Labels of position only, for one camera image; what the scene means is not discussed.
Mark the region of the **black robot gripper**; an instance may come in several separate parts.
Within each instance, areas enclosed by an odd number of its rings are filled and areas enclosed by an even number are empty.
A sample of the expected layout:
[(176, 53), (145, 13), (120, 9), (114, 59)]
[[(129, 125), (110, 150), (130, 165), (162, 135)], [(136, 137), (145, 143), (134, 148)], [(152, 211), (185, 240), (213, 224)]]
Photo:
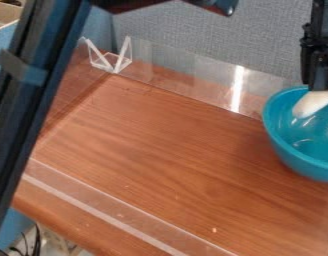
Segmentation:
[(301, 81), (311, 84), (313, 91), (328, 91), (328, 54), (317, 53), (311, 70), (312, 52), (328, 51), (328, 0), (312, 0), (309, 22), (303, 25), (300, 39)]

